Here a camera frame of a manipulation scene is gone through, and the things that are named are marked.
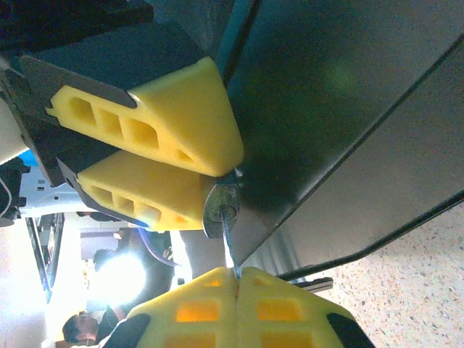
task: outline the blue object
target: blue object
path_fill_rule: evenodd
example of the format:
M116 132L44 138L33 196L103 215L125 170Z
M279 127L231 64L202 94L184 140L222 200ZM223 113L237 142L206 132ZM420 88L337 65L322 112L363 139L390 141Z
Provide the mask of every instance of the blue object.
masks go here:
M24 165L28 165L29 167L38 167L38 163L31 150L23 152L18 157L24 162Z

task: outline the black tape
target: black tape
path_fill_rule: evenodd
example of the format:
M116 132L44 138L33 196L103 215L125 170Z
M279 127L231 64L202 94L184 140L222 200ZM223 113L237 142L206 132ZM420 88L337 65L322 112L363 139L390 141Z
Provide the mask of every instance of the black tape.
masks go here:
M338 313L327 314L327 320L345 348L375 348L355 321Z

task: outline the bright light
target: bright light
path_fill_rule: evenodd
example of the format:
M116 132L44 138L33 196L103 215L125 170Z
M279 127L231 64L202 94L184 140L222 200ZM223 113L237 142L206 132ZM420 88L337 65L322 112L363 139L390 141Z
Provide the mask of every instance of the bright light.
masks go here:
M133 255L114 257L96 273L96 298L113 306L129 302L140 294L145 279L144 266L138 258Z

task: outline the yellow foam block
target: yellow foam block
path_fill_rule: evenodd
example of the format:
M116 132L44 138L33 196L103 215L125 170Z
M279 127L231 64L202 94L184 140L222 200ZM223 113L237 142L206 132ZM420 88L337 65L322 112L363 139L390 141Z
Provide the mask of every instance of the yellow foam block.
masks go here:
M330 301L257 268L240 281L238 347L343 348L327 314L352 315Z
M232 270L217 268L134 308L150 315L139 348L236 348L236 284Z
M129 313L151 320L138 348L342 348L327 314L332 302L256 268L217 268Z
M63 127L210 176L222 176L243 160L240 133L211 58L128 93L137 108L64 86L47 112Z
M98 204L146 223L154 231L202 229L211 178L119 151L78 173Z

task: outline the triangular yellow block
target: triangular yellow block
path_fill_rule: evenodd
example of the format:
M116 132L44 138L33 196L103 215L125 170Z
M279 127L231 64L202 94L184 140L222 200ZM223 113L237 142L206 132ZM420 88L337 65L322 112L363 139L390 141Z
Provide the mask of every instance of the triangular yellow block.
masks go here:
M217 268L129 313L151 321L138 348L343 348L327 314L352 315L262 270Z
M153 231L202 229L211 178L119 151L78 173L95 202L146 223Z
M239 129L211 58L128 93L135 109L64 86L47 112L63 127L210 176L225 175L243 160Z

